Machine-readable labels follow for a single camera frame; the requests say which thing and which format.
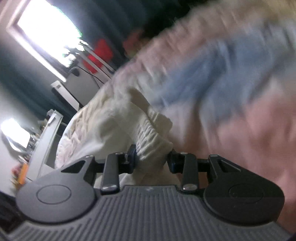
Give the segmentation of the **orange box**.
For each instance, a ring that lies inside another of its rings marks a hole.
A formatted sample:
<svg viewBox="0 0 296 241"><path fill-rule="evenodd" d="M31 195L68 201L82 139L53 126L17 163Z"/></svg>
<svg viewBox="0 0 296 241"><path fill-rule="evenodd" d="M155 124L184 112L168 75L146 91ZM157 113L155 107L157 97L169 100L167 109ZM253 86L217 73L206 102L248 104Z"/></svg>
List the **orange box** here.
<svg viewBox="0 0 296 241"><path fill-rule="evenodd" d="M18 179L17 179L18 185L25 184L28 168L29 168L29 164L23 163L22 168L20 169L20 172L18 174Z"/></svg>

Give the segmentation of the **window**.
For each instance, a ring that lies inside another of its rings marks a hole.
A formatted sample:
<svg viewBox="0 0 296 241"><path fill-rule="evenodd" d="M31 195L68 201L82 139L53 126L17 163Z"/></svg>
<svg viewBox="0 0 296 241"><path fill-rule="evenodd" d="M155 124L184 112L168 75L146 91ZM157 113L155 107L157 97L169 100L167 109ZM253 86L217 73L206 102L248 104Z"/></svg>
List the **window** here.
<svg viewBox="0 0 296 241"><path fill-rule="evenodd" d="M6 1L1 11L6 32L63 83L82 50L82 33L49 1Z"/></svg>

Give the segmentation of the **teal curtain right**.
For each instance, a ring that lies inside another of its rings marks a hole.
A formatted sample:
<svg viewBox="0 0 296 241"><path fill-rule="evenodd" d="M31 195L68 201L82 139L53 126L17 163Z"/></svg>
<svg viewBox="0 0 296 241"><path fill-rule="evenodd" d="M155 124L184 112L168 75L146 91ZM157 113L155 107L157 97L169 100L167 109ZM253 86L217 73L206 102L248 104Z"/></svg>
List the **teal curtain right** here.
<svg viewBox="0 0 296 241"><path fill-rule="evenodd" d="M111 64L118 68L126 62L122 43L129 34L141 28L164 5L164 1L50 1L82 33L82 39L95 46L104 39L113 52Z"/></svg>

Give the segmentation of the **teal curtain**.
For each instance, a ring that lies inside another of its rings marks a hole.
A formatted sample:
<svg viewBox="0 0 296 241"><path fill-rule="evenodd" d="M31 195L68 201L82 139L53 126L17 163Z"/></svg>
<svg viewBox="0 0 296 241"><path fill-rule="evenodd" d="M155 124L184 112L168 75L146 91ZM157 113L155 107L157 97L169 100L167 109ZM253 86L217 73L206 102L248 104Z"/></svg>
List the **teal curtain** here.
<svg viewBox="0 0 296 241"><path fill-rule="evenodd" d="M113 52L111 64L118 68L126 62L122 43L129 34L141 28L164 5L164 1L50 1L82 33L82 39L95 46L104 39Z"/></svg>
<svg viewBox="0 0 296 241"><path fill-rule="evenodd" d="M68 123L75 114L74 109L52 92L49 84L44 85L40 78L30 74L29 68L22 66L6 47L1 47L1 84L40 118L53 109Z"/></svg>

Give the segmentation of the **vanity mirror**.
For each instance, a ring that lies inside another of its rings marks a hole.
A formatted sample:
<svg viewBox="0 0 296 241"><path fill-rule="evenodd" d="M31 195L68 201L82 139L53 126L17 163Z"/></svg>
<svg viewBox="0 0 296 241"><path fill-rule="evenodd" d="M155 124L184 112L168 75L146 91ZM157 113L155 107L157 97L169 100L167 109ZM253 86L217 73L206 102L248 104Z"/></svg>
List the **vanity mirror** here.
<svg viewBox="0 0 296 241"><path fill-rule="evenodd" d="M30 133L22 128L18 122L9 118L1 123L1 132L8 140L10 147L19 153L26 153L30 142Z"/></svg>

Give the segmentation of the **white radiator panel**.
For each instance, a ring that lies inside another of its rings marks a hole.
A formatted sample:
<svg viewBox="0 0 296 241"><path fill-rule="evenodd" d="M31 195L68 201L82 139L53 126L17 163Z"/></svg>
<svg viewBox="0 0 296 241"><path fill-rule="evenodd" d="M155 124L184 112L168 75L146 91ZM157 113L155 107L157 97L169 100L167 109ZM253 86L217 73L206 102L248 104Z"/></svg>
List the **white radiator panel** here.
<svg viewBox="0 0 296 241"><path fill-rule="evenodd" d="M78 111L88 104L113 75L105 68L95 74L80 67L74 71L78 76L71 73L65 78L60 74L55 74L51 81L51 88L62 98L62 101Z"/></svg>

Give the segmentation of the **white dressing table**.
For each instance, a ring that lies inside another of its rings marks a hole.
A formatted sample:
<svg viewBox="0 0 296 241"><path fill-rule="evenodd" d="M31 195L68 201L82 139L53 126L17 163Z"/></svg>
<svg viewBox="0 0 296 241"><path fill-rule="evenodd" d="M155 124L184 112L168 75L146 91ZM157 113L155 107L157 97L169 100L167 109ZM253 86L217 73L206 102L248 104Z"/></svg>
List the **white dressing table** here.
<svg viewBox="0 0 296 241"><path fill-rule="evenodd" d="M62 119L63 115L56 110L51 114L29 160L27 182L32 182L54 170L48 165L48 158Z"/></svg>

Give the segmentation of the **garment steamer stand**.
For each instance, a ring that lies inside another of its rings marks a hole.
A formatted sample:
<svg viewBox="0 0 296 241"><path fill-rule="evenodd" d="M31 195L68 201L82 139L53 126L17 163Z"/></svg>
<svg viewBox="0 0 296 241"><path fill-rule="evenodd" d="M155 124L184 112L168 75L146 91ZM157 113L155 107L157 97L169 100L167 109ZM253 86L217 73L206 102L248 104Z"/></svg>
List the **garment steamer stand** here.
<svg viewBox="0 0 296 241"><path fill-rule="evenodd" d="M79 40L79 43L76 48L66 47L68 53L64 56L67 57L70 54L74 55L76 59L82 59L86 61L92 68L94 68L97 72L106 76L106 78L111 79L114 75L114 68L111 67L106 61L104 61L101 57L99 57L93 48L85 41ZM107 70L105 71L101 67L99 67L95 60L97 60L102 66Z"/></svg>

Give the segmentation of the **teal curtain left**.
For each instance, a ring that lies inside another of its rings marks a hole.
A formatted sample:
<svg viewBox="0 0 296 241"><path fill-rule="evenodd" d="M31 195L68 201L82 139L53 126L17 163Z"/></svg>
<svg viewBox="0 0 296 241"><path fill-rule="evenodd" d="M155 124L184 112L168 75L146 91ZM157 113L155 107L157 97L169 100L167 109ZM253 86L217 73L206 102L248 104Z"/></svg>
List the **teal curtain left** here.
<svg viewBox="0 0 296 241"><path fill-rule="evenodd" d="M53 109L68 123L75 114L74 109L52 92L49 84L44 85L40 78L30 74L29 68L22 66L6 47L1 47L1 84L40 118Z"/></svg>

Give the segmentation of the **white track pants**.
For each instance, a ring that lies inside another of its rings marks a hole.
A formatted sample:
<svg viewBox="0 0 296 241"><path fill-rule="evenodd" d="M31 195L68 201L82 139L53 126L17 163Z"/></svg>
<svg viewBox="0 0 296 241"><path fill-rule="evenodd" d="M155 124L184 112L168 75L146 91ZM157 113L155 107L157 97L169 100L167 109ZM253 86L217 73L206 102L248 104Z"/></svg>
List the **white track pants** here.
<svg viewBox="0 0 296 241"><path fill-rule="evenodd" d="M127 152L136 146L139 163L132 174L120 175L120 186L179 185L165 157L173 149L168 139L171 120L154 110L136 89L100 91L70 120L57 147L55 168L93 155Z"/></svg>

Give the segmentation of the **pink pastel bed quilt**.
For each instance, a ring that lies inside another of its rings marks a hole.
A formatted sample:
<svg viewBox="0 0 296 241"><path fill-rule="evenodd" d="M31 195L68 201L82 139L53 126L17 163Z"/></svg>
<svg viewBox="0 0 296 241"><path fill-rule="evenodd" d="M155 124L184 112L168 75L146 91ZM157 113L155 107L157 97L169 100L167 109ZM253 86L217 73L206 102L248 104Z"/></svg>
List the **pink pastel bed quilt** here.
<svg viewBox="0 0 296 241"><path fill-rule="evenodd" d="M175 148L220 154L280 186L295 232L295 1L191 11L118 70L173 122Z"/></svg>

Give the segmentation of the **pile of dark clothes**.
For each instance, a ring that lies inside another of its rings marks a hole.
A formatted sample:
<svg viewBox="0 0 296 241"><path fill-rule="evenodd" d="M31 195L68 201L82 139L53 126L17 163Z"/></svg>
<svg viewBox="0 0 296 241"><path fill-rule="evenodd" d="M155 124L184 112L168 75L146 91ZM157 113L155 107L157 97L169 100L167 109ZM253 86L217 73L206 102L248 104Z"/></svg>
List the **pile of dark clothes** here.
<svg viewBox="0 0 296 241"><path fill-rule="evenodd" d="M166 28L171 27L176 20L184 17L190 9L189 4L181 2L167 4L158 10L142 27L132 31L123 42L125 56L134 57L151 39Z"/></svg>

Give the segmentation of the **red bag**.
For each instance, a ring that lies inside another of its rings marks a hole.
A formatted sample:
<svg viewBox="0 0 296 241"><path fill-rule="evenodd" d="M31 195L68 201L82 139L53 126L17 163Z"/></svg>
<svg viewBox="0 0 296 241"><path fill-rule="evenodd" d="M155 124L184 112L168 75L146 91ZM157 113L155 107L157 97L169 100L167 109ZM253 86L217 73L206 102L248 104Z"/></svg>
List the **red bag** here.
<svg viewBox="0 0 296 241"><path fill-rule="evenodd" d="M88 59L94 63L98 68L105 67L110 74L114 73L114 68L109 64L114 56L112 49L109 47L104 39L99 39L95 48L92 48L86 42L81 41L84 45L84 50L90 50L88 53Z"/></svg>

